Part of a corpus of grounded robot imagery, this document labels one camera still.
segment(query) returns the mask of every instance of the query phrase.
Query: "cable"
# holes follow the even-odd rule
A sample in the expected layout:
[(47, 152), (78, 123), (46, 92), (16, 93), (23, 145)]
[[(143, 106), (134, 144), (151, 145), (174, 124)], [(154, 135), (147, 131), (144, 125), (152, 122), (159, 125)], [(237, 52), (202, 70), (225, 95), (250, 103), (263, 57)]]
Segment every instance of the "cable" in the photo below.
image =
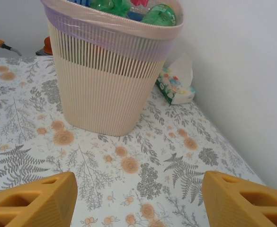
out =
[(13, 51), (13, 52), (17, 53), (19, 56), (21, 56), (21, 53), (18, 50), (14, 49), (10, 46), (7, 46), (7, 45), (3, 44), (3, 45), (1, 45), (1, 48), (7, 49), (9, 51)]

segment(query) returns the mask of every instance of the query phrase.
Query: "pink plastic bag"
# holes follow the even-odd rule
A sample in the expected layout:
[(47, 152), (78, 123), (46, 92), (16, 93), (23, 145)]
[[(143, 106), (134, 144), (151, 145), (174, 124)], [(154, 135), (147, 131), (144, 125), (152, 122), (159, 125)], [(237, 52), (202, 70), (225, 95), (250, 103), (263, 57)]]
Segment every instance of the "pink plastic bag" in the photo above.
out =
[(131, 2), (135, 5), (135, 6), (139, 6), (139, 5), (143, 5), (144, 7), (146, 7), (148, 5), (148, 1), (149, 0), (131, 0)]

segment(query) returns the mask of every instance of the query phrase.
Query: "yellow 3d-printed part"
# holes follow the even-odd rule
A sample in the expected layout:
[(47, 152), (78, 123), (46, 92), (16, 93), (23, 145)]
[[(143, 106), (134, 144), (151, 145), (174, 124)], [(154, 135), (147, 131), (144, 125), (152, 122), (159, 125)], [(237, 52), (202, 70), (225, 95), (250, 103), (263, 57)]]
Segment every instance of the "yellow 3d-printed part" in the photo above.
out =
[(77, 198), (74, 173), (0, 192), (0, 227), (70, 227)]
[(202, 193), (211, 227), (277, 227), (275, 189), (208, 171)]

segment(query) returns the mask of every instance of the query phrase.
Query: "green plastic bottle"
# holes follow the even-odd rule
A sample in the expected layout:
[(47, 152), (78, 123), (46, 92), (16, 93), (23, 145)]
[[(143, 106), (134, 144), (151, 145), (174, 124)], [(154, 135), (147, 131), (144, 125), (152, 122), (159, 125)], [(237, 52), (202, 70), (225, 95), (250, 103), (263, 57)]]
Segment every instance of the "green plastic bottle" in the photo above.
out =
[(130, 11), (131, 4), (128, 0), (91, 0), (90, 7), (106, 13), (126, 17)]
[(170, 6), (159, 4), (150, 9), (146, 16), (144, 16), (142, 22), (158, 26), (175, 26), (176, 16)]

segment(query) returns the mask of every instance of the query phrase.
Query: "table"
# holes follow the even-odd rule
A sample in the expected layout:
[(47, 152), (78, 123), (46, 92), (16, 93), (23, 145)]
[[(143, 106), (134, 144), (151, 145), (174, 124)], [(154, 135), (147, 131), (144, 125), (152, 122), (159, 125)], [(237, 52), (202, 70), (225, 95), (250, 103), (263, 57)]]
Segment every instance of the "table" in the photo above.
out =
[(207, 170), (262, 183), (194, 103), (155, 87), (133, 132), (96, 134), (65, 121), (52, 57), (0, 58), (0, 190), (72, 171), (74, 227), (206, 227)]

